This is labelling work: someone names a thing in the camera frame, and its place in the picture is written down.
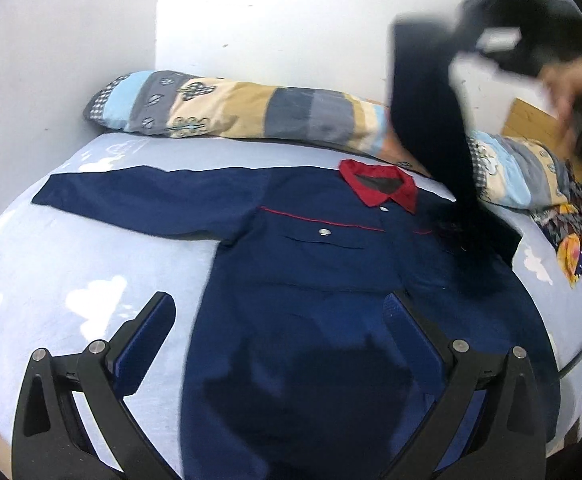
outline shirt sleeve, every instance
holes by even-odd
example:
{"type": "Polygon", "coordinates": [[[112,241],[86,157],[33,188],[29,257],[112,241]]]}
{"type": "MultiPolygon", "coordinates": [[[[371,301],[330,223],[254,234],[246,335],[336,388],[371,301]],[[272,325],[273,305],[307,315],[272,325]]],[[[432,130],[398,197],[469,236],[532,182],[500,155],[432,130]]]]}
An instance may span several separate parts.
{"type": "Polygon", "coordinates": [[[148,166],[105,173],[52,174],[32,202],[155,236],[200,231],[222,240],[245,229],[270,170],[162,171],[148,166]]]}

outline black garment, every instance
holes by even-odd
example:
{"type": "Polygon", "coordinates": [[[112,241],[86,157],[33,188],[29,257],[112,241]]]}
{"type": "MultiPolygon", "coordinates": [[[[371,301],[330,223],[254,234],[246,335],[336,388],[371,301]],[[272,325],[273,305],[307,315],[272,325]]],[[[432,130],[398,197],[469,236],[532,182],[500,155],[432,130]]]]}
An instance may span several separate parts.
{"type": "Polygon", "coordinates": [[[491,245],[511,265],[520,234],[478,198],[462,110],[449,84],[449,64],[459,46],[441,23],[393,26],[391,124],[402,145],[456,198],[439,229],[479,254],[491,245]]]}

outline white cloud pattern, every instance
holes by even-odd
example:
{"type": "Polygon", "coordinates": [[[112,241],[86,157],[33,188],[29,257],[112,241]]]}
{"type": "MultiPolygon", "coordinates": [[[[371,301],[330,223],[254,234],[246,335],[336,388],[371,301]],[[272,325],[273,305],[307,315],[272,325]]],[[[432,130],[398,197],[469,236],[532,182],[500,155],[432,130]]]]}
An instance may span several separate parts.
{"type": "Polygon", "coordinates": [[[545,266],[542,264],[542,260],[533,254],[531,247],[525,249],[525,267],[528,270],[535,273],[537,279],[541,282],[546,282],[549,285],[554,284],[554,280],[551,279],[549,273],[546,271],[545,266]]]}
{"type": "Polygon", "coordinates": [[[110,153],[111,156],[104,156],[97,162],[87,162],[86,164],[82,164],[78,168],[78,171],[81,173],[97,173],[113,170],[115,162],[124,158],[125,155],[132,155],[133,153],[138,152],[138,150],[143,148],[148,142],[149,139],[133,139],[120,142],[119,144],[113,144],[113,146],[109,146],[106,149],[106,152],[110,153]]]}
{"type": "Polygon", "coordinates": [[[87,342],[104,337],[126,285],[124,277],[114,276],[110,280],[89,282],[86,288],[72,290],[66,295],[66,308],[86,319],[80,332],[87,342]]]}

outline red piping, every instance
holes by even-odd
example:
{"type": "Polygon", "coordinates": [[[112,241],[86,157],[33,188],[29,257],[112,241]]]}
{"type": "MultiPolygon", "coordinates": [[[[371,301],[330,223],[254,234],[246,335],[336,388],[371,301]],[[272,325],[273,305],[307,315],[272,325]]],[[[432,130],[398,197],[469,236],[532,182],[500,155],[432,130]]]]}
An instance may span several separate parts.
{"type": "Polygon", "coordinates": [[[292,215],[291,213],[284,213],[282,211],[275,211],[274,209],[269,209],[268,207],[260,206],[260,209],[267,211],[269,213],[275,213],[276,215],[290,216],[291,218],[297,218],[298,220],[305,220],[307,222],[318,222],[320,224],[335,225],[338,227],[357,227],[359,229],[366,229],[367,231],[377,231],[384,233],[384,229],[377,229],[375,227],[366,227],[364,225],[354,225],[354,224],[339,224],[338,222],[329,222],[328,220],[318,220],[316,218],[306,218],[304,216],[292,215]]]}

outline metal screw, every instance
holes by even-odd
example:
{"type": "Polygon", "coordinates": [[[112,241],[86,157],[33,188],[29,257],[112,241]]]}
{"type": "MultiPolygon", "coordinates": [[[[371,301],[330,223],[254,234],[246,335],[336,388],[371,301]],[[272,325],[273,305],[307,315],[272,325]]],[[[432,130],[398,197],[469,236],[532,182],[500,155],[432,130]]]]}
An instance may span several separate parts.
{"type": "Polygon", "coordinates": [[[469,350],[469,343],[464,341],[463,339],[456,339],[453,341],[453,350],[456,352],[460,352],[461,354],[467,352],[469,350]]]}
{"type": "Polygon", "coordinates": [[[33,358],[33,361],[41,361],[42,359],[44,359],[45,355],[46,350],[44,350],[43,348],[38,348],[35,352],[33,352],[33,355],[31,357],[33,358]]]}
{"type": "Polygon", "coordinates": [[[514,346],[513,347],[513,354],[518,359],[524,359],[525,357],[527,357],[527,351],[522,346],[514,346]]]}
{"type": "Polygon", "coordinates": [[[106,343],[99,339],[88,345],[88,351],[92,354],[99,354],[104,348],[106,348],[106,343]]]}

